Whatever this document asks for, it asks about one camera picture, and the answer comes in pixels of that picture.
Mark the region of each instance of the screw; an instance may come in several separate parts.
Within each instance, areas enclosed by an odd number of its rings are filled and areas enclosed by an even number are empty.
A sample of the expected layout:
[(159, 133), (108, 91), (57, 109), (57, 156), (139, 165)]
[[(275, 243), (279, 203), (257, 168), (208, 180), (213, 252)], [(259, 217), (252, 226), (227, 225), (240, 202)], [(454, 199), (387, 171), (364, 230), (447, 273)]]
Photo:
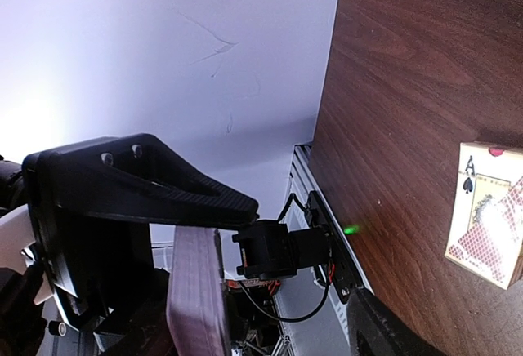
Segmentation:
[(113, 155), (110, 154), (109, 152), (106, 152), (106, 153), (104, 153), (104, 154), (101, 154), (101, 161), (102, 161), (106, 166), (112, 167), (113, 164), (114, 164), (114, 158), (113, 158)]
[(141, 148), (141, 145), (134, 144), (132, 147), (132, 152), (134, 153), (135, 158), (141, 158), (141, 155), (143, 154), (143, 150)]

